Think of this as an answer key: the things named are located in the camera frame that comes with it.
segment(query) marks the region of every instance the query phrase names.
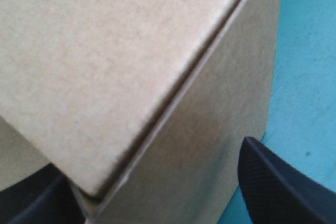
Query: cardboard surface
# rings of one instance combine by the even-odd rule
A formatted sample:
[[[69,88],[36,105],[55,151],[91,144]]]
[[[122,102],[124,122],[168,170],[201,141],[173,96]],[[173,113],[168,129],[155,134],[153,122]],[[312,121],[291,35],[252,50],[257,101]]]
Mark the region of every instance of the cardboard surface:
[[[0,191],[50,163],[0,118]]]
[[[266,128],[279,1],[239,1],[92,222],[218,221],[243,137]]]

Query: blue floor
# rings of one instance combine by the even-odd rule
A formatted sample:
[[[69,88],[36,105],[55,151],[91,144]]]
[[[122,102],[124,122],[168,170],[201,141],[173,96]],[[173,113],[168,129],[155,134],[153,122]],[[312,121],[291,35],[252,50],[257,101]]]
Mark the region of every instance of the blue floor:
[[[268,129],[262,140],[336,191],[336,0],[281,0]],[[218,224],[249,224],[237,189]]]

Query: cardboard box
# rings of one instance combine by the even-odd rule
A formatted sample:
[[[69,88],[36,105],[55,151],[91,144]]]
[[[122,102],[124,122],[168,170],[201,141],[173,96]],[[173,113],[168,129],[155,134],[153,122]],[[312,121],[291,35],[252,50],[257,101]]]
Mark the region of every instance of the cardboard box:
[[[0,115],[91,222],[215,223],[261,138],[279,0],[2,0]]]

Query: blue background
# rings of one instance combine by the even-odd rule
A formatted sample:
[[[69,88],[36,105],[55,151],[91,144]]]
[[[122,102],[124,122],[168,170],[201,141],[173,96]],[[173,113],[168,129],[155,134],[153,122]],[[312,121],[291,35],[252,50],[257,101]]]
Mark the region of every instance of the blue background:
[[[271,150],[336,191],[336,0],[281,0]],[[218,224],[250,224],[238,188]]]

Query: black plastic object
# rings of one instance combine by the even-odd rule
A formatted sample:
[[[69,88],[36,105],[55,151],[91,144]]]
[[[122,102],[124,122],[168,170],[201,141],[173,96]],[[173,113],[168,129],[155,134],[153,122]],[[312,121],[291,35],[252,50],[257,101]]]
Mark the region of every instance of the black plastic object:
[[[49,164],[0,191],[0,224],[83,224],[66,177]]]
[[[238,179],[254,224],[336,223],[336,194],[294,169],[255,138],[243,141]]]

